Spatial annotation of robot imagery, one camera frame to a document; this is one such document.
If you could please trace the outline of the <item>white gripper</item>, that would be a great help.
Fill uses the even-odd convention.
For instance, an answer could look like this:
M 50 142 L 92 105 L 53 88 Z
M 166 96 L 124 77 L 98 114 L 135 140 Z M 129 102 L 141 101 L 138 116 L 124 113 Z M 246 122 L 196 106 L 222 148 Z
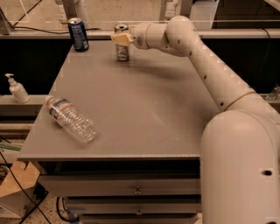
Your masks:
M 134 24 L 129 27 L 129 33 L 120 32 L 111 35 L 111 40 L 119 46 L 133 45 L 138 49 L 149 49 L 147 33 L 151 23 Z

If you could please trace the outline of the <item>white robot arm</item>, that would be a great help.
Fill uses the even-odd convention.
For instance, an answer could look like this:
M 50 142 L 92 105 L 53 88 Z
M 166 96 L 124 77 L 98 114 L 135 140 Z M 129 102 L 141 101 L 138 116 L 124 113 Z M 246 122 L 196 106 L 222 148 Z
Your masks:
M 280 115 L 176 16 L 112 35 L 120 46 L 186 56 L 218 106 L 200 150 L 203 224 L 280 224 Z

